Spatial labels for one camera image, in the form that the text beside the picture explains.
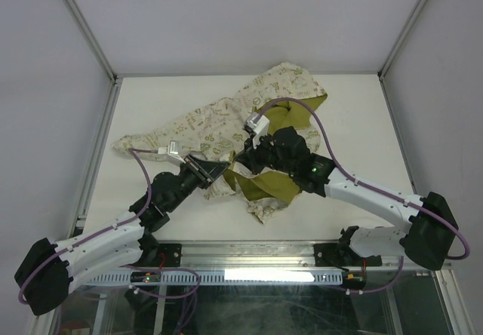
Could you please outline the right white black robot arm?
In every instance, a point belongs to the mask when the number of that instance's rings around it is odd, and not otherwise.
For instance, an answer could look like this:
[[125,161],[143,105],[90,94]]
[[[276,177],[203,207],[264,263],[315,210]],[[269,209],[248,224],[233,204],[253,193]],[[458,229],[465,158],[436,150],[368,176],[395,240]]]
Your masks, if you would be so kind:
[[435,271],[448,260],[457,223],[442,195],[403,195],[348,177],[334,160],[310,152],[305,139],[293,127],[268,134],[246,124],[245,131],[248,138],[235,160],[252,174],[280,171],[304,192],[350,203],[390,224],[342,230],[337,243],[341,262],[354,265],[366,257],[404,256]]

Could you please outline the cream patterned hooded jacket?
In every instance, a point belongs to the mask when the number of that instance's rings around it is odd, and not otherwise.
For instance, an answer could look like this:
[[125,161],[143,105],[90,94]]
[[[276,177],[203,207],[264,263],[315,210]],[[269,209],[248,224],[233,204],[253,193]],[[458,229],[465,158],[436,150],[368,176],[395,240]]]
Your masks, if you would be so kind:
[[[196,151],[209,160],[230,160],[248,137],[243,130],[246,118],[279,98],[280,103],[265,114],[270,121],[269,133],[292,126],[315,152],[321,145],[320,133],[311,125],[311,115],[302,105],[317,109],[327,97],[326,90],[306,69],[281,63],[247,83],[233,97],[194,109],[146,134],[125,135],[112,144],[112,149],[123,156],[128,155],[130,148],[141,149],[142,159],[161,161],[161,156],[152,151],[176,140],[183,153]],[[265,169],[254,175],[236,163],[208,189],[205,198],[235,195],[246,201],[249,214],[265,223],[287,208],[300,192],[286,174]]]

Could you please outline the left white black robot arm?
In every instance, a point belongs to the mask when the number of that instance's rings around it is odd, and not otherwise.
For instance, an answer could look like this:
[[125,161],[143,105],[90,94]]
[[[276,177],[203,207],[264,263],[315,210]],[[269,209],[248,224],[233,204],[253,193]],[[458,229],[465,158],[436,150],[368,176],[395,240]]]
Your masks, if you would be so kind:
[[163,171],[148,177],[146,193],[100,229],[62,241],[38,240],[14,275],[19,302],[34,315],[44,315],[110,269],[135,263],[152,265],[158,257],[154,232],[196,189],[208,188],[229,166],[227,161],[188,155],[181,159],[178,173]]

